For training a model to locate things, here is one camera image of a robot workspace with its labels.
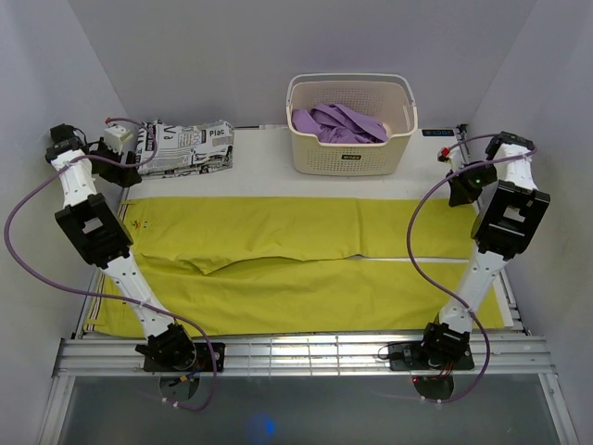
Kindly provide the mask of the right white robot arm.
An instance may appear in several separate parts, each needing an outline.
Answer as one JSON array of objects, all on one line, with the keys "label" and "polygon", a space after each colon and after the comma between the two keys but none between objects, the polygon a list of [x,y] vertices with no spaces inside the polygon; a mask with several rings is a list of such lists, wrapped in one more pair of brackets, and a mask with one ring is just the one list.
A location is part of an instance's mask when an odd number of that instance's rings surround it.
[{"label": "right white robot arm", "polygon": [[473,223],[470,264],[456,296],[428,324],[418,346],[421,362],[430,368],[470,358],[469,340],[477,314],[494,279],[517,255],[524,253],[549,207],[550,196],[540,191],[531,173],[534,143],[501,132],[486,147],[486,159],[464,162],[461,149],[446,147],[438,160],[450,164],[447,176],[451,208],[473,204],[492,185],[487,203]]}]

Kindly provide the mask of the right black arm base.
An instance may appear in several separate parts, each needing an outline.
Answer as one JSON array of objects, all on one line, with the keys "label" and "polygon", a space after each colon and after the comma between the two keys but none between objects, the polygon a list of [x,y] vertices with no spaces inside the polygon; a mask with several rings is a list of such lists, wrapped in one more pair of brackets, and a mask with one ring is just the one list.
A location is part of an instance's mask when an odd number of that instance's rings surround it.
[{"label": "right black arm base", "polygon": [[454,391],[454,371],[474,369],[469,350],[458,362],[451,359],[430,358],[421,348],[420,341],[391,342],[382,346],[377,358],[387,362],[391,371],[411,372],[411,380],[418,394],[435,402],[449,400]]}]

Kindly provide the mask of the yellow-green trousers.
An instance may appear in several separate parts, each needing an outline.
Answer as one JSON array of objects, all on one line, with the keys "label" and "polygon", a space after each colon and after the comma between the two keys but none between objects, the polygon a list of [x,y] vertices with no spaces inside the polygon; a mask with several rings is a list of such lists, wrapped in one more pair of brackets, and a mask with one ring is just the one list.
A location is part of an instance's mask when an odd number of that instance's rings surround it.
[{"label": "yellow-green trousers", "polygon": [[444,199],[153,197],[120,216],[161,303],[193,336],[421,329],[471,255]]}]

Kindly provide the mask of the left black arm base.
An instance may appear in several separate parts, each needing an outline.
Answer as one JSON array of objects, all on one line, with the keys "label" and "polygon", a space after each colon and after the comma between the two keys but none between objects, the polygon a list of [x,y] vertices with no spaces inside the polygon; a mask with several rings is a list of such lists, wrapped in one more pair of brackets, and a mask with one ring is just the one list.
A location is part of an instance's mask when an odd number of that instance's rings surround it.
[{"label": "left black arm base", "polygon": [[173,401],[189,401],[197,393],[200,376],[214,369],[206,343],[194,343],[194,350],[185,354],[180,361],[156,362],[145,357],[143,370],[148,373],[162,373],[158,386],[161,396]]}]

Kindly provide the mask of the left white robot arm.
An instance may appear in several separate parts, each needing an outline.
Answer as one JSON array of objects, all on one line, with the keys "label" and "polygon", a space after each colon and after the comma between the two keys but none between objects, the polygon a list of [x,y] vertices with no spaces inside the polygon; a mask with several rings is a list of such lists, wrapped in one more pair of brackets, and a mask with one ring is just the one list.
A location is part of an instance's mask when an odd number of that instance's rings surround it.
[{"label": "left white robot arm", "polygon": [[53,145],[45,151],[45,160],[63,171],[63,209],[55,214],[59,227],[85,262],[134,301],[132,310],[147,341],[135,350],[166,369],[191,368],[196,363],[194,343],[142,276],[130,233],[95,187],[96,176],[121,187],[142,182],[136,156],[124,150],[132,132],[111,123],[102,137],[90,143],[81,130],[62,123],[50,129],[50,138]]}]

